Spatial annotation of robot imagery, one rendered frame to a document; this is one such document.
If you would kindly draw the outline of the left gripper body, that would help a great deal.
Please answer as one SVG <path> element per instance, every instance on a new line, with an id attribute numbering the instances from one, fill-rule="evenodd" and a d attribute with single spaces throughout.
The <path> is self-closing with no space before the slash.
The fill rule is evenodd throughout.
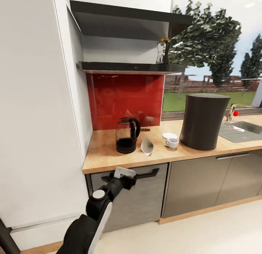
<path id="1" fill-rule="evenodd" d="M 112 171 L 110 173 L 110 182 L 109 183 L 113 183 L 118 187 L 118 191 L 120 193 L 120 191 L 125 188 L 127 190 L 131 189 L 131 185 L 132 185 L 132 177 L 127 176 L 127 175 L 123 175 L 123 177 L 121 178 L 116 178 L 114 177 L 115 172 Z M 119 194 L 118 193 L 118 194 Z"/>

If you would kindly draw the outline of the electric kettle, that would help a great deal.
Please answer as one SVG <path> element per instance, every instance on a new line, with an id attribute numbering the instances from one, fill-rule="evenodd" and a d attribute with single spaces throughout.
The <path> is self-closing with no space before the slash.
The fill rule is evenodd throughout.
<path id="1" fill-rule="evenodd" d="M 134 123 L 136 123 L 136 128 Z M 122 117 L 116 128 L 116 150 L 122 154 L 133 153 L 136 150 L 136 141 L 140 134 L 140 122 L 135 118 Z"/>

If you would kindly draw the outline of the coffee cup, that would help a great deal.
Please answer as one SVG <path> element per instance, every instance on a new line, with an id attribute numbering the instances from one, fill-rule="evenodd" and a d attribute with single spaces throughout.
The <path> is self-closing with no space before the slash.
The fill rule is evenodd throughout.
<path id="1" fill-rule="evenodd" d="M 179 141 L 175 138 L 169 138 L 169 139 L 166 139 L 166 144 L 171 148 L 171 149 L 174 149 L 177 147 Z"/>

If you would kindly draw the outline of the paper coffee filter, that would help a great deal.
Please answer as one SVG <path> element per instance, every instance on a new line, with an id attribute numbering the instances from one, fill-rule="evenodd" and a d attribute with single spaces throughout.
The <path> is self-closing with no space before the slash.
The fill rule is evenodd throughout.
<path id="1" fill-rule="evenodd" d="M 141 149 L 146 155 L 150 155 L 154 149 L 154 145 L 149 139 L 143 138 Z"/>

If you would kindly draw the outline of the bottle of coffee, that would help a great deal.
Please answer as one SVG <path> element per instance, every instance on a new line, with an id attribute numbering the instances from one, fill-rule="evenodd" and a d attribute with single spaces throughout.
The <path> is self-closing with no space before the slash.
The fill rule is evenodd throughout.
<path id="1" fill-rule="evenodd" d="M 159 39 L 159 42 L 157 43 L 158 57 L 156 60 L 156 64 L 168 64 L 168 54 L 170 46 L 171 43 L 168 37 Z"/>

